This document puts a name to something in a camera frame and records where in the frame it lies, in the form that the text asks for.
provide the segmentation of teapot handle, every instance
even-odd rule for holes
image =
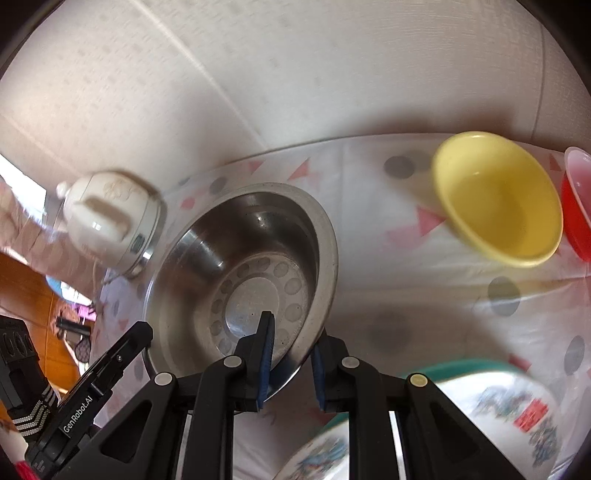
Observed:
[[[86,202],[76,202],[72,206],[72,217],[83,227],[111,242],[121,242],[129,231],[127,222],[116,222]]]

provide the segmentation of blue gripper pad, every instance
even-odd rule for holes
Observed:
[[[326,395],[324,393],[324,365],[318,344],[314,345],[312,350],[312,374],[314,376],[314,388],[316,389],[316,399],[320,409],[326,408]]]
[[[259,388],[256,397],[256,406],[259,410],[263,402],[267,399],[269,391],[269,375],[271,374],[271,358],[273,356],[273,344],[275,342],[275,319],[273,318],[267,326],[267,335],[265,336],[265,345],[262,350],[261,366],[259,369]]]

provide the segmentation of yellow bowl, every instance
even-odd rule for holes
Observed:
[[[485,132],[455,135],[435,152],[433,179],[461,236],[489,258],[535,267],[558,248],[558,193],[537,160],[512,141]]]

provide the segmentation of tablecloth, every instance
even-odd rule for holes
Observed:
[[[133,281],[118,278],[102,291],[105,311],[93,333],[92,360],[142,319],[158,259],[215,198],[263,181],[289,183],[314,196],[335,228],[339,279],[329,334],[391,375],[462,358],[518,366],[560,402],[564,441],[557,465],[566,464],[591,426],[589,267],[566,238],[546,263],[523,270],[462,243],[431,182],[431,157],[448,136],[331,140],[182,179],[163,193],[167,218],[146,271]],[[522,146],[558,187],[562,153]],[[147,381],[138,357],[98,422],[106,423]],[[234,477],[272,478],[329,419],[317,408],[308,361],[261,412],[236,417]]]

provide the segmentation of stainless steel bowl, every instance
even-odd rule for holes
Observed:
[[[297,372],[322,331],[337,279],[335,233],[306,192],[262,183],[220,198],[157,267],[144,304],[152,372],[202,372],[275,315],[268,396]]]

